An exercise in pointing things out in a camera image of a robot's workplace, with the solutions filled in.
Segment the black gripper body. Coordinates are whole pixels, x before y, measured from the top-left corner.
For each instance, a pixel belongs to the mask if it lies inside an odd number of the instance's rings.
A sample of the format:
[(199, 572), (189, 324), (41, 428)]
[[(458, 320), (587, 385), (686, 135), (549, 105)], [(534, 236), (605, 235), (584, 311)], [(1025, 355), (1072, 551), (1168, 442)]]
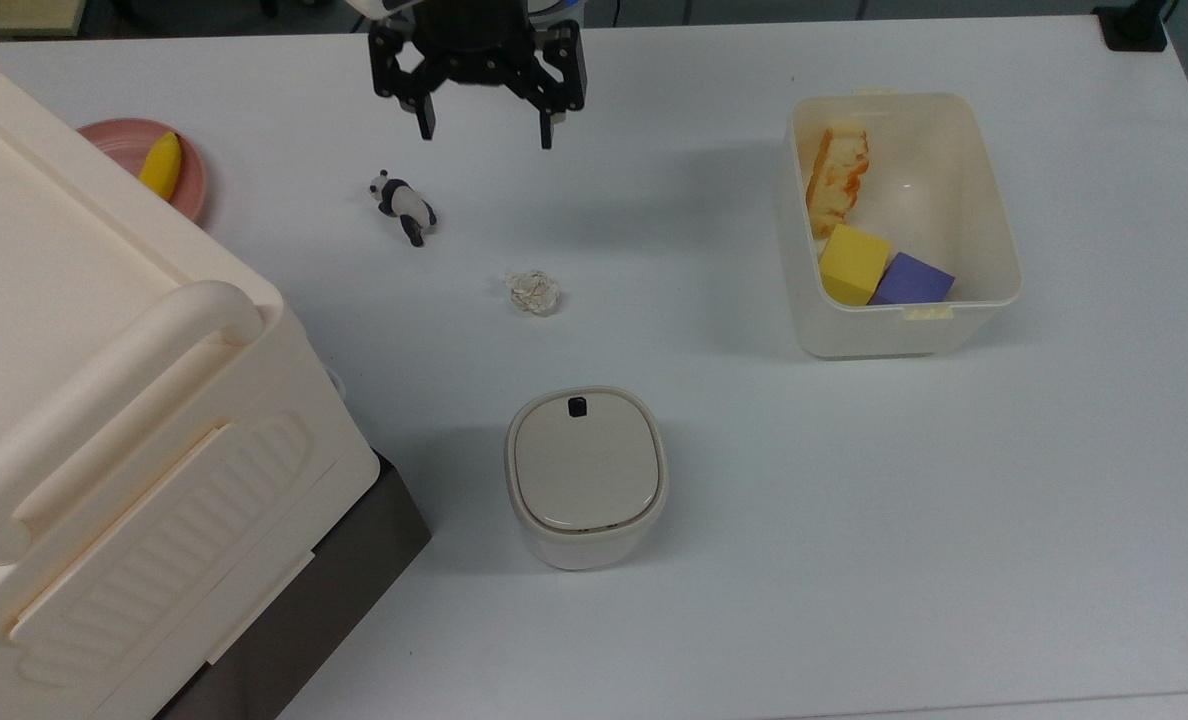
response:
[(506, 87), (535, 109), (584, 109), (581, 1), (371, 1), (373, 91), (407, 110), (440, 86)]

